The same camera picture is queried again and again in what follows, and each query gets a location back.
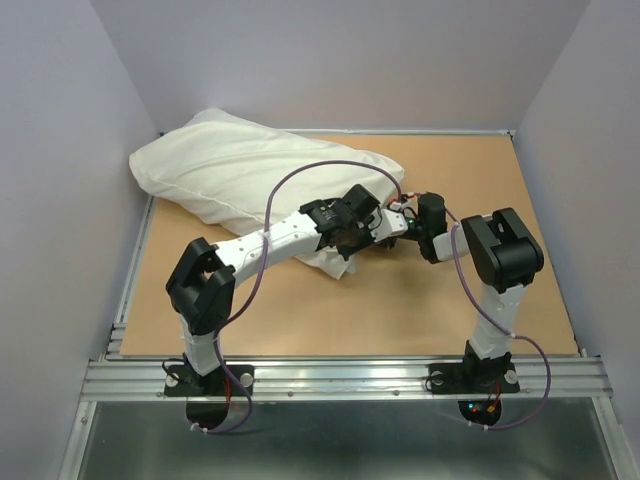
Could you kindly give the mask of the cream pillowcase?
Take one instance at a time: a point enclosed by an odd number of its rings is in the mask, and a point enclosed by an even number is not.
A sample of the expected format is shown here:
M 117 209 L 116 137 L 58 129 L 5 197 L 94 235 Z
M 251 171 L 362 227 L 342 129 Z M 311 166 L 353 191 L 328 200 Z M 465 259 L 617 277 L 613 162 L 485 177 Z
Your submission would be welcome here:
M 312 200 L 341 197 L 356 184 L 385 201 L 405 176 L 404 168 L 384 155 L 220 109 L 204 110 L 139 148 L 129 167 L 146 193 L 238 236 L 281 221 Z

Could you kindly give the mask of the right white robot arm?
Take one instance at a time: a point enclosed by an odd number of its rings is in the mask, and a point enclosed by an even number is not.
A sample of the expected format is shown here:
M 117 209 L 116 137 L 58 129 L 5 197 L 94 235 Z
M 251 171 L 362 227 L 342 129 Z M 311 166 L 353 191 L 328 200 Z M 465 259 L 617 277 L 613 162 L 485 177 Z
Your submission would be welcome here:
M 517 393 L 510 342 L 524 293 L 544 266 L 542 248 L 511 207 L 466 217 L 454 230 L 446 216 L 443 197 L 420 195 L 405 237 L 432 264 L 470 255 L 482 292 L 472 302 L 478 320 L 462 360 L 429 364 L 426 388 L 434 394 Z

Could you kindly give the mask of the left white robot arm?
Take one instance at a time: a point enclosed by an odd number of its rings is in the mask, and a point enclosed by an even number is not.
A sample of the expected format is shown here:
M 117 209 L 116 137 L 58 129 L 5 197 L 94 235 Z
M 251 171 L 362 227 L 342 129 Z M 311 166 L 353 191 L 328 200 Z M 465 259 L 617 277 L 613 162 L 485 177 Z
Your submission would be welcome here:
M 357 184 L 338 199 L 304 204 L 284 219 L 234 240 L 191 241 L 166 284 L 181 317 L 188 382 L 199 393 L 215 392 L 222 382 L 214 352 L 220 330 L 231 318 L 234 292 L 250 278 L 258 288 L 264 271 L 290 258 L 334 248 L 347 260 L 391 235 L 396 214 Z

